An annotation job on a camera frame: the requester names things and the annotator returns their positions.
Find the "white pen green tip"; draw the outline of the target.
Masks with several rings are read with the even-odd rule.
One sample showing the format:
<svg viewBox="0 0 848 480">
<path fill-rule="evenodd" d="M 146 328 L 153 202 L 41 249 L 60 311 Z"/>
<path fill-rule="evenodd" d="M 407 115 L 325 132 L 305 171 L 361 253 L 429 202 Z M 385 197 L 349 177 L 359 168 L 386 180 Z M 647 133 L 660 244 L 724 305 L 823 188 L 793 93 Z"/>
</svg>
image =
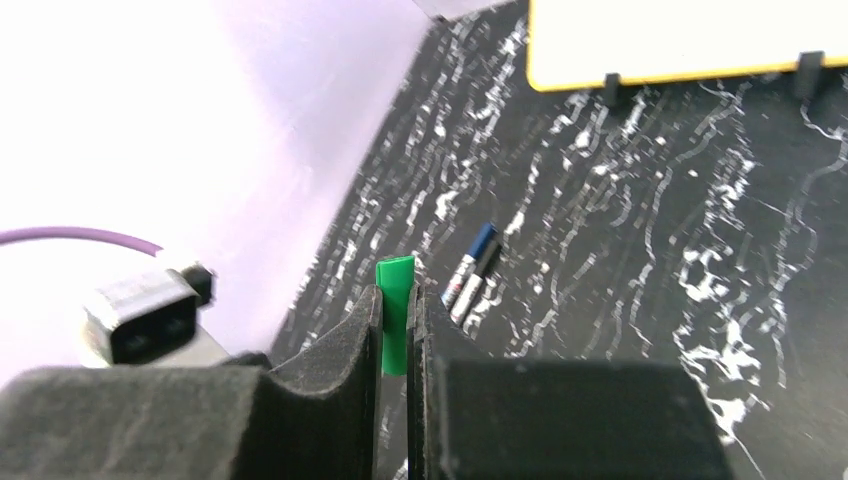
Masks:
<svg viewBox="0 0 848 480">
<path fill-rule="evenodd" d="M 499 255 L 501 249 L 501 236 L 495 235 L 483 250 L 480 258 L 476 261 L 471 276 L 465 282 L 450 315 L 454 323 L 461 326 L 468 315 L 472 301 L 479 292 L 483 280 L 491 271 L 492 262 Z"/>
</svg>

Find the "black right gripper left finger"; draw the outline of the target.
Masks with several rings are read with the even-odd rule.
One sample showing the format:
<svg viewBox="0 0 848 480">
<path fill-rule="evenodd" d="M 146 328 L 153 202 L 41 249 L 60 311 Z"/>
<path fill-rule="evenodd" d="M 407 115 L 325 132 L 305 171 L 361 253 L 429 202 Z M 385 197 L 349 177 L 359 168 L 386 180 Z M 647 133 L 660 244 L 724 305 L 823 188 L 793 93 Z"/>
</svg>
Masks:
<svg viewBox="0 0 848 480">
<path fill-rule="evenodd" d="M 371 479 L 382 295 L 270 367 L 40 368 L 1 393 L 5 479 Z"/>
</svg>

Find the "green pen cap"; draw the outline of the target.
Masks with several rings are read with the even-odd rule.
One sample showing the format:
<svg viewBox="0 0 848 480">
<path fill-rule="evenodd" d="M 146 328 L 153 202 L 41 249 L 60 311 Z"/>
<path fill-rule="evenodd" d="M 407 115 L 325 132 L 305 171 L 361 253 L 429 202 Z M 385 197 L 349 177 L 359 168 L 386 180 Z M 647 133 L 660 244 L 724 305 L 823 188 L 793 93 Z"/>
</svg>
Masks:
<svg viewBox="0 0 848 480">
<path fill-rule="evenodd" d="M 415 285 L 415 257 L 379 261 L 375 279 L 382 294 L 382 370 L 386 375 L 402 376 L 407 370 L 406 324 Z"/>
</svg>

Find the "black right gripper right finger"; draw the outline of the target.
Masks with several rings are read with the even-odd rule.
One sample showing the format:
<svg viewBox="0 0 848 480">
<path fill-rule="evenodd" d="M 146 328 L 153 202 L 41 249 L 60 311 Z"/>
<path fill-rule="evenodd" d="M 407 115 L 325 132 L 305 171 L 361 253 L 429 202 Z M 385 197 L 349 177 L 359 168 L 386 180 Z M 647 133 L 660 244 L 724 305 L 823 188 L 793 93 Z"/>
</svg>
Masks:
<svg viewBox="0 0 848 480">
<path fill-rule="evenodd" d="M 412 479 L 728 479 L 697 383 L 652 362 L 495 358 L 417 285 L 407 320 Z"/>
</svg>

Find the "white pen blue cap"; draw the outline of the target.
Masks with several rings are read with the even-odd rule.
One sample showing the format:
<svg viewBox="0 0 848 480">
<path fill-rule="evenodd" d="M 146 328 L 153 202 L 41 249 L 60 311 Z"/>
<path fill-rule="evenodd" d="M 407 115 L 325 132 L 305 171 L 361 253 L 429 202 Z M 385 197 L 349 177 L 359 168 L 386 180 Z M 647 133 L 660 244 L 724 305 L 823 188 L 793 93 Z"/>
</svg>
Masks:
<svg viewBox="0 0 848 480">
<path fill-rule="evenodd" d="M 477 261 L 481 258 L 495 233 L 496 227 L 493 223 L 484 223 L 467 252 L 460 259 L 441 295 L 442 303 L 448 310 L 455 304 L 465 282 L 472 274 Z"/>
</svg>

